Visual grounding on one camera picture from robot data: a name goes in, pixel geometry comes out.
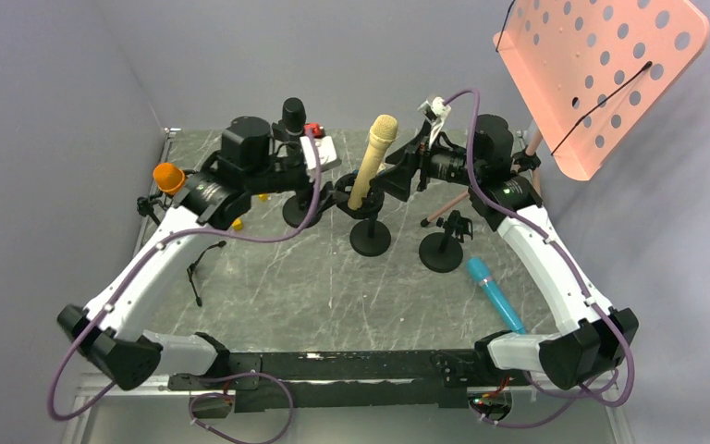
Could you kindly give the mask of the cream yellow microphone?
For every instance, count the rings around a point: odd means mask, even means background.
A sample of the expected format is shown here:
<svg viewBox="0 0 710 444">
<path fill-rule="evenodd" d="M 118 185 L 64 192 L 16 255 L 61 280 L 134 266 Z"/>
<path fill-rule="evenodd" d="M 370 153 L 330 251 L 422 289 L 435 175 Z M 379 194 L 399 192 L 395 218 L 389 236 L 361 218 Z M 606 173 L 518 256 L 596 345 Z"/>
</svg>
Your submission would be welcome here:
<svg viewBox="0 0 710 444">
<path fill-rule="evenodd" d="M 390 115 L 380 115 L 369 130 L 368 144 L 356 179 L 351 188 L 348 209 L 358 210 L 371 188 L 387 149 L 398 134 L 398 120 Z"/>
</svg>

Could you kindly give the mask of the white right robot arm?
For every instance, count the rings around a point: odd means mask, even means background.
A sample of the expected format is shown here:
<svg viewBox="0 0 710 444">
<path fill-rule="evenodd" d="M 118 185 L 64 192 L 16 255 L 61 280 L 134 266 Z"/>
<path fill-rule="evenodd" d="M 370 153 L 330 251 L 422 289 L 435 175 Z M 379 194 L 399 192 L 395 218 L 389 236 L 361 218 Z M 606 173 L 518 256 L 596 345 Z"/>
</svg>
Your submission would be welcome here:
<svg viewBox="0 0 710 444">
<path fill-rule="evenodd" d="M 632 387 L 636 315 L 614 308 L 595 288 L 557 237 L 539 193 L 513 171 L 517 157 L 507 121 L 480 115 L 468 136 L 466 145 L 457 145 L 436 122 L 425 123 L 386 157 L 388 168 L 373 185 L 401 201 L 409 199 L 414 179 L 419 191 L 431 179 L 467 186 L 472 208 L 519 257 L 544 296 L 556 333 L 501 332 L 480 340 L 484 352 L 472 361 L 475 376 L 491 385 L 508 370 L 541 373 L 557 388 L 573 389 L 625 364 L 626 386 Z"/>
</svg>

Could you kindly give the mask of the black round-base clip stand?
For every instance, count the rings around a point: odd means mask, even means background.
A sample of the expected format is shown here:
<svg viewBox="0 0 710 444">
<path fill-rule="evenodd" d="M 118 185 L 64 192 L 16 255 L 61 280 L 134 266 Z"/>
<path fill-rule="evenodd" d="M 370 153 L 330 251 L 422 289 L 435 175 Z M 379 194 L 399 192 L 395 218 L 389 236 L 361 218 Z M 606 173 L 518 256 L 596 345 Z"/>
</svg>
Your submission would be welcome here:
<svg viewBox="0 0 710 444">
<path fill-rule="evenodd" d="M 422 264 L 436 273 L 449 273 L 463 260 L 462 244 L 473 238 L 472 220 L 453 210 L 447 218 L 438 218 L 436 225 L 442 229 L 425 236 L 419 246 Z"/>
</svg>

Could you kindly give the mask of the black shock-mount round stand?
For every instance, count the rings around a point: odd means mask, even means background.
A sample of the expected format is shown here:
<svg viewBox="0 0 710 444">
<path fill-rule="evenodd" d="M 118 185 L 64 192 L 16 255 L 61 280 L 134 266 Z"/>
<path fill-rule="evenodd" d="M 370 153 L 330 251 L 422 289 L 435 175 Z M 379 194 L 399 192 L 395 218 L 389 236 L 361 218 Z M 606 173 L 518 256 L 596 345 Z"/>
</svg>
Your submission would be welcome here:
<svg viewBox="0 0 710 444">
<path fill-rule="evenodd" d="M 337 197 L 337 208 L 357 220 L 349 233 L 352 249 L 366 257 L 375 257 L 385 253 L 391 244 L 391 233 L 388 227 L 378 220 L 383 208 L 385 194 L 381 190 L 370 189 L 357 210 L 348 206 L 357 174 L 352 172 L 339 178 L 334 191 Z"/>
</svg>

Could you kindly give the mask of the blue microphone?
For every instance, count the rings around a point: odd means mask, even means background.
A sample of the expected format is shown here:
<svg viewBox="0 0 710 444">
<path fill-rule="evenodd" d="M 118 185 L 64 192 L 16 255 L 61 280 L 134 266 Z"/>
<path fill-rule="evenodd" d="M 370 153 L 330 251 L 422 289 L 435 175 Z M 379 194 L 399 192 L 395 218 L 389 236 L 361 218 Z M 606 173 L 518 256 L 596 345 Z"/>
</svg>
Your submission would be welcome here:
<svg viewBox="0 0 710 444">
<path fill-rule="evenodd" d="M 472 257 L 467 262 L 467 269 L 472 280 L 484 292 L 508 329 L 515 333 L 525 334 L 526 329 L 520 317 L 508 302 L 503 291 L 499 288 L 487 264 L 478 257 Z"/>
</svg>

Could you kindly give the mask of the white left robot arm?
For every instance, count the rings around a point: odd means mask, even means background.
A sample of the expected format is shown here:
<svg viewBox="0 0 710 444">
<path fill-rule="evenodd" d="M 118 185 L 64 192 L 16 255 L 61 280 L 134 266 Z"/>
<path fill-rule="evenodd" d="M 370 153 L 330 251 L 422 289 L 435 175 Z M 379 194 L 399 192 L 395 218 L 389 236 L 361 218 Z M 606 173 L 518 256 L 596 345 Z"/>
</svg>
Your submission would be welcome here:
<svg viewBox="0 0 710 444">
<path fill-rule="evenodd" d="M 59 326 L 88 362 L 124 390 L 153 375 L 189 375 L 214 389 L 231 375 L 230 352 L 203 333 L 186 337 L 146 328 L 177 275 L 220 240 L 247 241 L 232 229 L 261 193 L 321 189 L 322 162 L 311 145 L 280 156 L 272 125 L 259 117 L 238 117 L 221 135 L 221 147 L 196 173 L 172 190 L 170 207 L 153 236 L 105 289 L 85 306 L 65 307 Z"/>
</svg>

